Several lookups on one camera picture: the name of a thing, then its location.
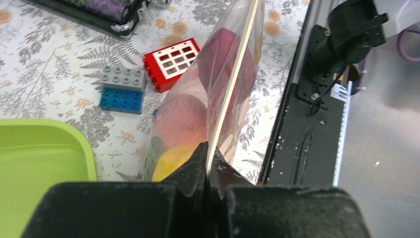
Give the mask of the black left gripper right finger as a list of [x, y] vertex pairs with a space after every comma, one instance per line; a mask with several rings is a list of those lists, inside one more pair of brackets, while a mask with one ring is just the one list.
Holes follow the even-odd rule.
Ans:
[[257, 186], [213, 156], [211, 180], [216, 238], [368, 238], [356, 202], [336, 187]]

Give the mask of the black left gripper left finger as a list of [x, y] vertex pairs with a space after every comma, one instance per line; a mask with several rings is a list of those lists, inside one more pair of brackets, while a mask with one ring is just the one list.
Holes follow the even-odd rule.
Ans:
[[206, 238], [201, 143], [161, 182], [63, 182], [41, 199], [24, 238]]

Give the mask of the yellow toy pear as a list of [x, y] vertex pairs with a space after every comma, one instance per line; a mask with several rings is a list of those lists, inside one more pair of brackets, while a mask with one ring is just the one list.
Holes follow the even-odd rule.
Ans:
[[152, 181], [159, 182], [165, 179], [188, 161], [196, 148], [194, 145], [182, 145], [167, 150], [157, 161]]

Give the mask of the pink toy peach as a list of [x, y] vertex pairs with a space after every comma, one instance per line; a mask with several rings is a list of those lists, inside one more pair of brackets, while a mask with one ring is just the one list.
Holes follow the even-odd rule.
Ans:
[[169, 96], [157, 112], [153, 132], [166, 149], [197, 146], [208, 140], [207, 108], [190, 94]]

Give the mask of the clear zip top bag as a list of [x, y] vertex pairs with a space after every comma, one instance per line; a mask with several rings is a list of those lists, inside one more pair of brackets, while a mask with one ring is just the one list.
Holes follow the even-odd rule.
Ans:
[[[235, 89], [238, 73], [247, 49], [250, 50], [253, 56], [257, 67], [257, 75], [262, 50], [264, 9], [265, 3], [262, 0], [232, 1], [222, 12], [219, 21], [206, 40], [207, 42], [220, 28], [227, 28], [241, 38], [237, 58], [231, 76], [225, 86], [221, 86], [220, 90], [213, 88], [209, 93], [205, 91], [199, 79], [198, 53], [192, 65], [188, 67], [174, 86], [165, 93], [162, 103], [163, 105], [169, 96], [177, 94], [190, 94], [200, 99], [207, 108], [208, 140], [206, 142], [209, 144], [207, 157], [213, 155], [215, 150], [219, 150], [229, 164], [233, 162], [251, 97], [250, 95], [244, 101], [238, 101], [238, 99], [232, 97], [232, 93]], [[167, 150], [169, 149], [163, 146], [161, 139], [155, 136], [152, 129], [150, 145], [145, 156], [144, 181], [152, 181], [158, 159]]]

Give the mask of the maroon toy sweet potato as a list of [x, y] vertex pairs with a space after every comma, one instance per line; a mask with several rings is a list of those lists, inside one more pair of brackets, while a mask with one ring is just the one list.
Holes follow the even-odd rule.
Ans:
[[[220, 90], [229, 80], [241, 38], [227, 28], [218, 29], [202, 47], [198, 58], [199, 79], [205, 91]], [[232, 97], [244, 101], [251, 94], [256, 79], [256, 64], [246, 50]]]

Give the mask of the green plastic tub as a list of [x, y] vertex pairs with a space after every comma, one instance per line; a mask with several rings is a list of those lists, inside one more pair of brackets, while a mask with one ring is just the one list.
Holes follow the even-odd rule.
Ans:
[[21, 236], [50, 187], [97, 181], [92, 148], [75, 127], [53, 119], [0, 121], [0, 236]]

